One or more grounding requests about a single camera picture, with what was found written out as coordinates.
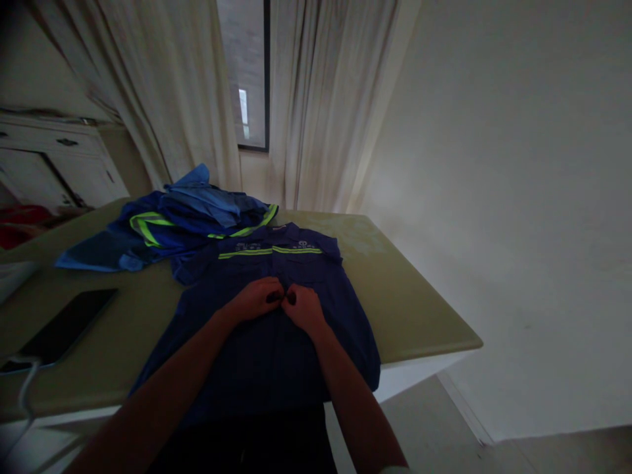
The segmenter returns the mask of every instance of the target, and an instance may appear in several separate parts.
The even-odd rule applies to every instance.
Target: phone screen
[[[117,288],[79,293],[57,316],[45,325],[20,349],[23,356],[36,356],[41,366],[60,360],[81,336],[118,291]],[[29,370],[31,364],[7,362],[0,373]]]

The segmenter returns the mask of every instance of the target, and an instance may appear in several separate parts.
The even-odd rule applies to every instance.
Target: green tabletop
[[[41,269],[0,306],[0,354],[18,351],[82,291],[119,288],[111,305],[66,358],[42,369],[30,390],[38,417],[119,405],[171,320],[184,289],[162,261],[137,273],[53,268],[69,246],[115,220],[120,199],[0,254],[0,263],[31,260]],[[343,266],[364,307],[383,363],[479,348],[481,339],[366,216],[280,211],[338,238]],[[0,377],[0,421],[19,419],[25,373]]]

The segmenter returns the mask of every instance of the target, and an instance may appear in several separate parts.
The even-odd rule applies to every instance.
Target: floor
[[[632,474],[632,427],[483,447],[436,377],[387,400],[382,408],[406,459],[418,474]],[[331,404],[327,404],[326,413],[338,471],[354,473]],[[12,459],[22,465],[22,469],[13,472],[60,473],[80,451],[84,440],[85,437],[74,434],[33,430],[12,453]],[[47,450],[59,454],[47,460]]]

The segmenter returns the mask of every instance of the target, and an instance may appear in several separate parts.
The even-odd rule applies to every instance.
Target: dark pants
[[[176,432],[150,473],[336,473],[323,405]]]

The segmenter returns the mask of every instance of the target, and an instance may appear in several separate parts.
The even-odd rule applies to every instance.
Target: yellow reflective strip
[[[220,260],[228,259],[236,255],[269,255],[272,253],[272,249],[256,249],[256,250],[240,250],[237,252],[220,253],[218,258]]]
[[[158,214],[156,212],[146,212],[130,217],[130,227],[143,236],[147,247],[162,248],[162,245],[158,243],[149,230],[147,223],[164,226],[175,226],[175,224],[166,220],[165,216],[162,214]]]
[[[225,260],[235,255],[270,255],[273,251],[279,253],[323,253],[320,249],[284,249],[281,247],[273,246],[270,249],[254,249],[254,250],[240,250],[230,253],[220,253],[218,258],[220,260]]]
[[[142,233],[143,238],[145,239],[145,245],[147,247],[158,247],[162,248],[162,245],[158,243],[158,241],[154,238],[152,233],[149,231],[149,227],[147,227],[147,223],[145,221],[138,221],[138,228]]]
[[[243,236],[248,236],[252,234],[259,227],[263,227],[267,223],[269,223],[275,216],[277,209],[278,209],[278,206],[276,204],[272,204],[269,210],[263,215],[263,220],[258,225],[254,227],[246,227],[246,228],[243,228],[242,230],[238,230],[234,234],[231,234],[230,237],[243,237]]]
[[[273,246],[272,248],[274,249],[274,251],[277,251],[279,253],[322,253],[323,252],[320,249],[313,249],[313,248],[288,249],[288,248],[276,247],[276,246]]]

